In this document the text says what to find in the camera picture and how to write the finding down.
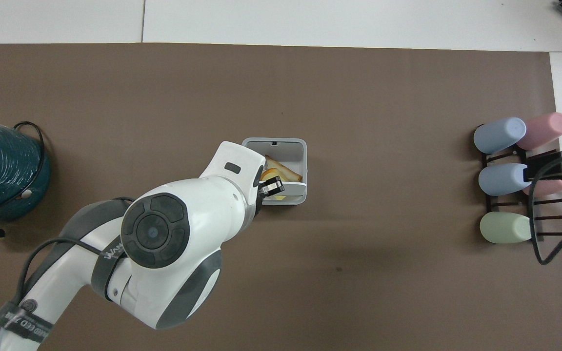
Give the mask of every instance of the gray plastic box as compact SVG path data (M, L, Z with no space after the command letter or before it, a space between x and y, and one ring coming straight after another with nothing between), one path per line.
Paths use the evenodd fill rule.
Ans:
M250 137L242 145L261 155L270 155L285 167L303 176L303 182L283 182L283 200L272 197L263 200L264 205L298 205L307 197L307 144L301 138Z

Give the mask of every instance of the blue cup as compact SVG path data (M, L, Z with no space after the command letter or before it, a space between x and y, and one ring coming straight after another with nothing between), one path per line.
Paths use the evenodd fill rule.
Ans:
M478 185L491 196L515 193L530 185L530 182L524 181L524 169L526 165L521 163L485 167L478 175Z
M526 134L526 123L508 117L484 124L474 132L474 144L481 153L493 154L520 141Z

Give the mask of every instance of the plastic-wrapped spool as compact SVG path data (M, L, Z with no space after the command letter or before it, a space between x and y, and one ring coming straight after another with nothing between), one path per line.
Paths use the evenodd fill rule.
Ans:
M34 178L40 163L40 144L33 138L0 125L0 204L17 195ZM25 196L0 206L0 219L12 220L31 211L42 199L51 167L44 155L42 169Z

